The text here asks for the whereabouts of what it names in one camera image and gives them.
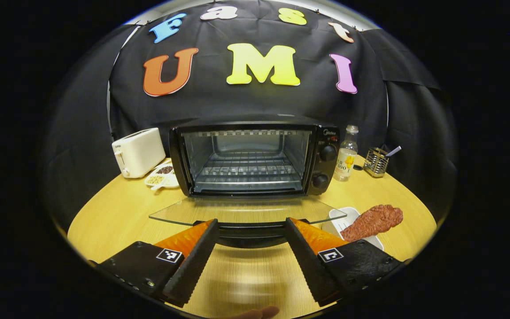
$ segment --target blue letter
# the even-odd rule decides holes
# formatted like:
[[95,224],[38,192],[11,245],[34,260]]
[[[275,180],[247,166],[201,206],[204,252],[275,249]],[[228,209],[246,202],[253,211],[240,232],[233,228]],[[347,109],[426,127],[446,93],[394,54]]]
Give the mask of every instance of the blue letter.
[[176,27],[182,24],[182,20],[180,20],[180,18],[184,18],[185,16],[186,13],[177,14],[176,16],[173,16],[158,26],[150,29],[149,32],[153,31],[156,35],[155,43],[159,43],[171,35],[176,34],[176,32],[178,32],[178,28]]

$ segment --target hand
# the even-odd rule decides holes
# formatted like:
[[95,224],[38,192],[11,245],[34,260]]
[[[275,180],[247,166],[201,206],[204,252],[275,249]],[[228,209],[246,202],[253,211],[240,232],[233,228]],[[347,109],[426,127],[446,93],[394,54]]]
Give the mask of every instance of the hand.
[[251,309],[240,315],[233,317],[225,317],[222,319],[271,319],[279,313],[279,308],[275,306],[267,306],[261,309]]

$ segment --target water bottle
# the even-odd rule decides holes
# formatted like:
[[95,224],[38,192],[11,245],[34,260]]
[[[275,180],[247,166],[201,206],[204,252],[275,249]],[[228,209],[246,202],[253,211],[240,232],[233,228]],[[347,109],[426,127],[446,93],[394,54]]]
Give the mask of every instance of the water bottle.
[[355,125],[346,127],[346,139],[340,145],[334,170],[334,178],[340,182],[345,182],[352,175],[354,161],[358,154],[358,143],[356,142],[358,132],[358,127]]

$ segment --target bottle cap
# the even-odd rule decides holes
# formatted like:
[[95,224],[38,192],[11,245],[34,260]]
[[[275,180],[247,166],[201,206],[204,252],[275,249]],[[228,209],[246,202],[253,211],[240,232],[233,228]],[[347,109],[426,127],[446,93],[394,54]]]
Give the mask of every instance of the bottle cap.
[[346,132],[356,134],[359,133],[359,129],[355,125],[348,125],[348,127],[346,127]]

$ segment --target metal utensil holder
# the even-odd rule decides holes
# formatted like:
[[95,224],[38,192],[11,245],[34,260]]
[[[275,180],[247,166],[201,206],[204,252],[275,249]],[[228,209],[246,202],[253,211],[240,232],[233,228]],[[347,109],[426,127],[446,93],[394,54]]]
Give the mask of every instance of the metal utensil holder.
[[389,165],[389,158],[385,157],[386,155],[387,152],[380,148],[370,148],[367,152],[363,170],[374,178],[383,177],[387,171],[387,165]]

